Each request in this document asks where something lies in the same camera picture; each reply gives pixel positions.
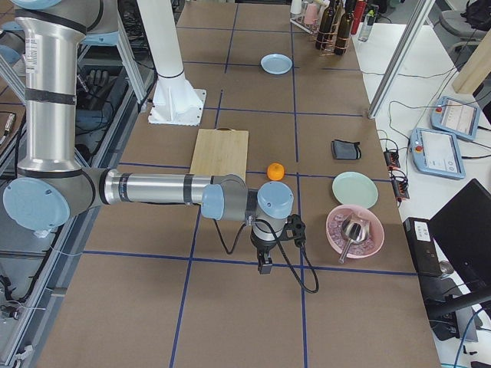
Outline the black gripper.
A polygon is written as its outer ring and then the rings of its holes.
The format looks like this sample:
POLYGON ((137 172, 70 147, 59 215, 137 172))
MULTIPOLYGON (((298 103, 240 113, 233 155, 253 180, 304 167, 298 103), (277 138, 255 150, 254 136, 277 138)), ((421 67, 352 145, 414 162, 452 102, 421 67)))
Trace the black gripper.
POLYGON ((258 271, 268 274, 272 270, 273 262, 270 251, 278 244, 275 238, 280 238, 286 225, 286 219, 257 218, 252 225, 251 241, 256 247, 258 255, 258 271))

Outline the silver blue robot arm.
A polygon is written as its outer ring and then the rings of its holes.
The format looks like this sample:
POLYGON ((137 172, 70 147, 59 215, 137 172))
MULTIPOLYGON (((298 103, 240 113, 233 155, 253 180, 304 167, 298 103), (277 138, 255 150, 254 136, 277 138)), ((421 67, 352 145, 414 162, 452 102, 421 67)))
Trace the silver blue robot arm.
POLYGON ((84 168, 74 158, 77 48, 87 36, 118 35, 115 1, 18 1, 25 33, 27 153, 3 194, 8 215, 41 231, 93 207, 118 202, 199 205, 204 217, 251 227, 258 269, 285 240, 293 195, 281 182, 249 189, 235 175, 121 173, 84 168))

